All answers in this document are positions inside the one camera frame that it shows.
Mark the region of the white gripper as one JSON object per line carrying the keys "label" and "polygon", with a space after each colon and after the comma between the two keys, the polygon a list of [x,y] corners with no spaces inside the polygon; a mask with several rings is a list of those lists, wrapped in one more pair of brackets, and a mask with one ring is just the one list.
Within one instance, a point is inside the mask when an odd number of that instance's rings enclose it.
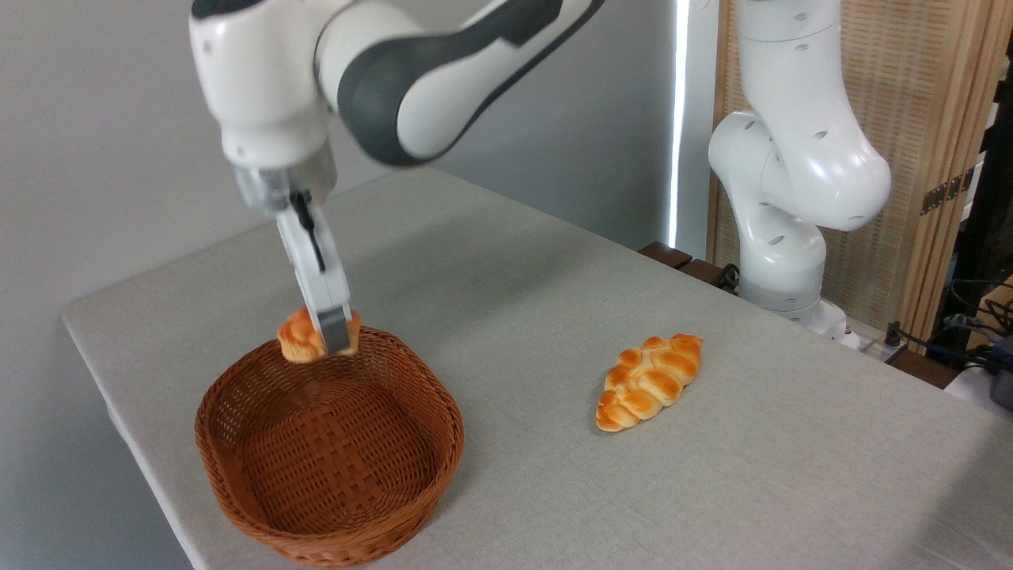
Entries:
{"label": "white gripper", "polygon": [[354,353],[347,316],[350,287],[321,207],[310,197],[290,197],[275,221],[304,302],[316,314],[325,354]]}

